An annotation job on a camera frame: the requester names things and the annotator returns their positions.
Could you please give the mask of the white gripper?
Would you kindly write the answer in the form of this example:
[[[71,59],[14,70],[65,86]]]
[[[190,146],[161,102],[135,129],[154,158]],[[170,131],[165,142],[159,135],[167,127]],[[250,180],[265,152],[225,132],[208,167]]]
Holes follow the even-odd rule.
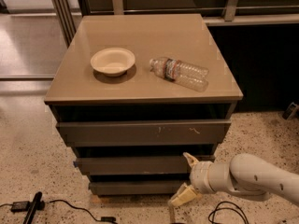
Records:
[[[173,207],[182,206],[202,194],[214,194],[215,191],[209,184],[208,170],[213,165],[211,161],[199,161],[188,152],[184,152],[187,163],[192,168],[190,173],[191,185],[183,183],[177,192],[170,198],[168,204]]]

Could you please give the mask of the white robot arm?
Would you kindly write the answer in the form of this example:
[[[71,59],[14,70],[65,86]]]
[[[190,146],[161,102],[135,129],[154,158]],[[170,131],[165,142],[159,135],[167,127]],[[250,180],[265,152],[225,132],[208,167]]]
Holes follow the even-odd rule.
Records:
[[[191,167],[190,185],[183,183],[168,203],[179,207],[203,194],[225,192],[256,202],[276,194],[299,205],[299,175],[248,153],[235,155],[230,162],[199,161],[185,152]]]

